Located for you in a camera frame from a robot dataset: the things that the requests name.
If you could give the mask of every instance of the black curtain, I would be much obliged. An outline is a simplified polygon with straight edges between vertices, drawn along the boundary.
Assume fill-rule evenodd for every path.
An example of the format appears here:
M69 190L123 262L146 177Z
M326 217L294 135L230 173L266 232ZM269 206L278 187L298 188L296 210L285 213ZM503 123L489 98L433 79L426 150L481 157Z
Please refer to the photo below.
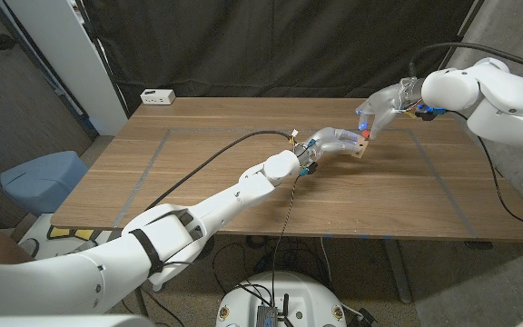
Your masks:
M473 0L88 0L133 111L177 96L368 97L408 75L417 48L458 41ZM439 67L429 54L418 71Z

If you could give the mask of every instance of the table top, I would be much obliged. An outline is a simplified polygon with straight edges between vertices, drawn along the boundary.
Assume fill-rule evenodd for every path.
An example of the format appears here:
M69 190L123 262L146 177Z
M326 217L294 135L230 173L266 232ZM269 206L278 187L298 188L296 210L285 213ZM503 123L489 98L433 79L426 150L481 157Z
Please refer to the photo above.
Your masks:
M177 98L141 105L52 218L65 228L123 228L161 193L237 138L260 129L304 140L326 126L355 130L363 99ZM291 145L275 134L243 141L162 203L193 205L237 183L247 168ZM523 200L498 177L506 204ZM291 181L246 209L220 233L279 234ZM485 154L448 115L404 115L361 159L324 156L296 185L286 235L523 242L523 223L499 203Z

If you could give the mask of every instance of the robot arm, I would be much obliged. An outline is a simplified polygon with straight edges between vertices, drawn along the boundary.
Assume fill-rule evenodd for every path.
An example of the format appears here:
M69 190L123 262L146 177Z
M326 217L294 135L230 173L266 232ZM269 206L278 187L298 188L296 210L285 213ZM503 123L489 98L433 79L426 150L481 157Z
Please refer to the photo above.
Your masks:
M186 268L178 262L192 262L240 211L265 201L284 179L315 164L322 153L354 151L359 140L363 138L351 132L325 128L297 144L296 151L305 148L306 154L273 155L248 169L234 186L196 205L155 206L109 243L52 259L0 264L0 315L102 313L147 278L160 286Z
M478 104L468 119L469 129L491 141L523 147L523 77L513 75L497 59L486 58L464 70L444 69L425 79L406 78L373 94L357 108L359 129L375 119L370 138L397 114L432 118L445 109L460 111Z

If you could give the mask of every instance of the blue chair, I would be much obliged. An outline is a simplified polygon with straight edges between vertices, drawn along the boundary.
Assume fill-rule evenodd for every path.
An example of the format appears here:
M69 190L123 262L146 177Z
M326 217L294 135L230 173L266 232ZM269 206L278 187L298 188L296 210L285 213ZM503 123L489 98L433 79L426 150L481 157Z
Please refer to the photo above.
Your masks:
M4 193L36 217L54 213L88 168L74 151L48 154L0 175Z

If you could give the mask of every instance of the electrical outlet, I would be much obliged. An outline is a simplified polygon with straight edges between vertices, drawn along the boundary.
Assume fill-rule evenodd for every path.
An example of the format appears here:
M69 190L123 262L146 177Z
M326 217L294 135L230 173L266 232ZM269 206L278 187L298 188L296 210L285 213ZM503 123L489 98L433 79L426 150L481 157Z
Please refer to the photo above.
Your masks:
M141 94L143 104L172 104L174 98L173 90L146 89Z

